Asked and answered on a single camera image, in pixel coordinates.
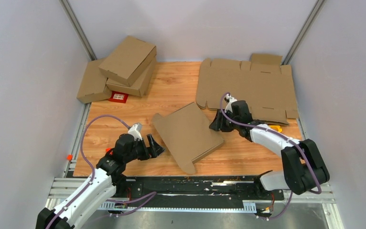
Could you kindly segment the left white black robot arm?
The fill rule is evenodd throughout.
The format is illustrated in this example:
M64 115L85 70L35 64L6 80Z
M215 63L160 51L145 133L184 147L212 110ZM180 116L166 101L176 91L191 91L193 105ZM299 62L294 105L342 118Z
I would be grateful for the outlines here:
M53 209L44 208L38 214L36 228L79 229L106 200L122 197L127 191L123 174L127 163L153 159L165 151L151 134L147 138L149 146L131 134L120 135L81 186Z

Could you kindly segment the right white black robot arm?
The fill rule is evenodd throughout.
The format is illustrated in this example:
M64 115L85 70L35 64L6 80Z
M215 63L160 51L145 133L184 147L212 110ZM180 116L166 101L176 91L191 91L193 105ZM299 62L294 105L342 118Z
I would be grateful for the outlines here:
M297 195L307 191L318 193L330 174L316 143L311 139L298 140L273 130L267 123L253 119L245 101L230 103L217 111L210 129L221 132L238 131L250 142L259 144L280 156L282 171L268 171L258 175L253 186L254 195L265 199L272 190L291 190Z

